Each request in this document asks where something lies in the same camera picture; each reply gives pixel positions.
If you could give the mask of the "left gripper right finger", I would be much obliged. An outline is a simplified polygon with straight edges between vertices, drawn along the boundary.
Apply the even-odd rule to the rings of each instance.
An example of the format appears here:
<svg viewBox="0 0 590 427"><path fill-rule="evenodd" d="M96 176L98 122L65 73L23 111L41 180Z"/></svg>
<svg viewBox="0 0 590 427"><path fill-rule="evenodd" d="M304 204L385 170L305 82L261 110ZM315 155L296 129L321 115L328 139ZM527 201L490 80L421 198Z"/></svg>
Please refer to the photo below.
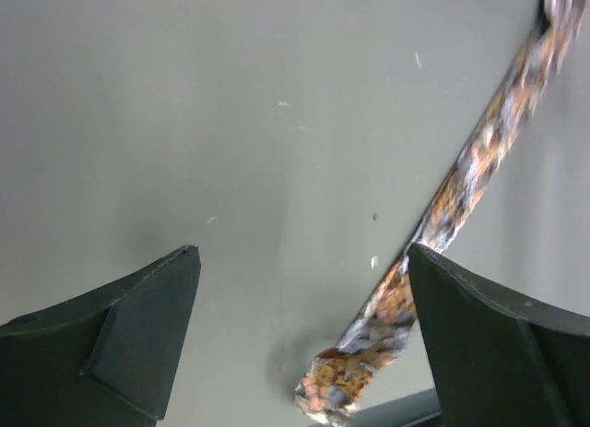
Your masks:
<svg viewBox="0 0 590 427"><path fill-rule="evenodd" d="M445 425L588 425L587 316L483 278L422 244L408 256Z"/></svg>

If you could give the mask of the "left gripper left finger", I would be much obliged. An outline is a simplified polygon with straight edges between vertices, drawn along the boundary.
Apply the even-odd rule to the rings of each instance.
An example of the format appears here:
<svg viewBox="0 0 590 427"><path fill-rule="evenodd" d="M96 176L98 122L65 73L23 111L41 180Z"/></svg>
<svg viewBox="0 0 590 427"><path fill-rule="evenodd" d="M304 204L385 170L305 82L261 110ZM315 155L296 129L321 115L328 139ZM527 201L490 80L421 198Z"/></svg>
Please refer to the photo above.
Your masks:
<svg viewBox="0 0 590 427"><path fill-rule="evenodd" d="M193 311L200 254L182 246L121 279L1 326L4 426L154 426Z"/></svg>

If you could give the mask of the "brown floral tie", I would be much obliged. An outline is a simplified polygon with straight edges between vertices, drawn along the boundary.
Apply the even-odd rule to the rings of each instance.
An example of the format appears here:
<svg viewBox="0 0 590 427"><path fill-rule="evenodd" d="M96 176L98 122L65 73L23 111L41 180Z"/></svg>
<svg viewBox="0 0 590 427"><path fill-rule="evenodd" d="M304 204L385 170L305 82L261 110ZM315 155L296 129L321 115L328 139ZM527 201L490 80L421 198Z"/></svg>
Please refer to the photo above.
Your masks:
<svg viewBox="0 0 590 427"><path fill-rule="evenodd" d="M412 244L443 253L454 241L561 71L587 0L538 0L537 13L500 85L420 216L415 230L337 344L316 354L294 402L323 426L348 426L374 376L405 349L418 312L410 285Z"/></svg>

